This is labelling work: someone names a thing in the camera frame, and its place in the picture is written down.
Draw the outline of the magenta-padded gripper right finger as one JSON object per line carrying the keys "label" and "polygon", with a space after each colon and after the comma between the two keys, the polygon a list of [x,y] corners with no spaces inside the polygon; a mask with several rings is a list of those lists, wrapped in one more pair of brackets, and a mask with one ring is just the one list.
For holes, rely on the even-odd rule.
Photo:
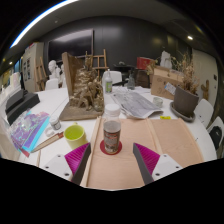
{"label": "magenta-padded gripper right finger", "polygon": [[182,169],[168,154],[161,154],[134,143],[133,154],[137,160],[144,184],[147,185]]}

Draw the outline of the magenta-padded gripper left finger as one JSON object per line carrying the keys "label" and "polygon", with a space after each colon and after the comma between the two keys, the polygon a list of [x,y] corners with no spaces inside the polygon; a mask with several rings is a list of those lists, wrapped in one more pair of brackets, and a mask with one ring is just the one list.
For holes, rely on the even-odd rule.
{"label": "magenta-padded gripper left finger", "polygon": [[57,154],[43,166],[43,169],[79,185],[90,154],[91,144],[86,143],[66,155]]}

